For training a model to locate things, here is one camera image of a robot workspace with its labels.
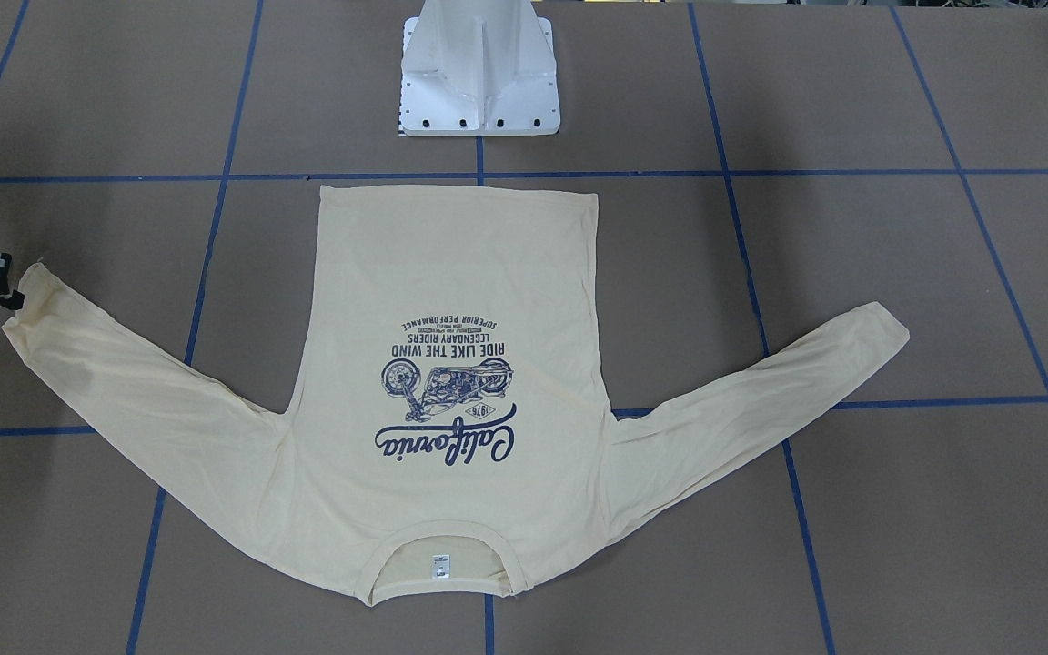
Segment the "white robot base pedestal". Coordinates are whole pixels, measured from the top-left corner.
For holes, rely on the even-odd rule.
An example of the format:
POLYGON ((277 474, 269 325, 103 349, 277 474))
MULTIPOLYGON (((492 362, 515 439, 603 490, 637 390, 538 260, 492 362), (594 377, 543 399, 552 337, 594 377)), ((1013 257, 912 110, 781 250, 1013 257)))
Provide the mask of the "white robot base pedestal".
POLYGON ((403 21, 399 90, 401 136, 554 136, 550 20, 532 1, 425 1, 403 21))

